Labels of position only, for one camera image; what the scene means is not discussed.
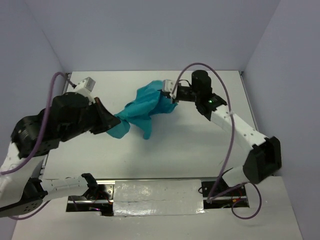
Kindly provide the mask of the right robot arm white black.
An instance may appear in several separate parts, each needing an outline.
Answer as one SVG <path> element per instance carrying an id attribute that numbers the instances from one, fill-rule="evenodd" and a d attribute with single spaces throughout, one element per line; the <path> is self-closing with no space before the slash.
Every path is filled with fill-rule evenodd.
<path id="1" fill-rule="evenodd" d="M 206 71 L 192 72 L 189 86 L 164 80 L 161 93 L 173 103 L 193 102 L 201 115 L 232 134 L 233 141 L 247 153 L 242 165 L 222 174 L 222 180 L 217 183 L 221 195 L 228 196 L 236 185 L 242 183 L 259 184 L 282 167 L 280 141 L 274 136 L 268 138 L 232 113 L 228 103 L 213 92 L 212 80 Z"/>

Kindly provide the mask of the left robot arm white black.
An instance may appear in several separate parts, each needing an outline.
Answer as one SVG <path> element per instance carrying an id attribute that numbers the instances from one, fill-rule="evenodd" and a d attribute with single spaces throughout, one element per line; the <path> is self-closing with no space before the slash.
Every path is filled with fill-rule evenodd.
<path id="1" fill-rule="evenodd" d="M 67 92 L 53 98 L 37 115 L 16 124 L 0 168 L 0 216 L 15 217 L 38 209 L 43 202 L 68 196 L 93 199 L 99 185 L 90 173 L 63 179 L 40 179 L 34 174 L 51 150 L 83 133 L 97 135 L 120 124 L 95 97 Z"/>

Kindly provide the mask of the teal t shirt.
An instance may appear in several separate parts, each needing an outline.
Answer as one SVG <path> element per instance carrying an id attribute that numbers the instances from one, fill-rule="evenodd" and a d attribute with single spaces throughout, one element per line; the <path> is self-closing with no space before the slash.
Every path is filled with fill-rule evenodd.
<path id="1" fill-rule="evenodd" d="M 161 94 L 162 86 L 161 80 L 153 80 L 139 88 L 135 99 L 115 115 L 120 119 L 120 124 L 106 133 L 113 138 L 121 139 L 129 132 L 131 125 L 135 125 L 143 131 L 143 138 L 148 140 L 152 134 L 152 116 L 170 114 L 178 105 Z"/>

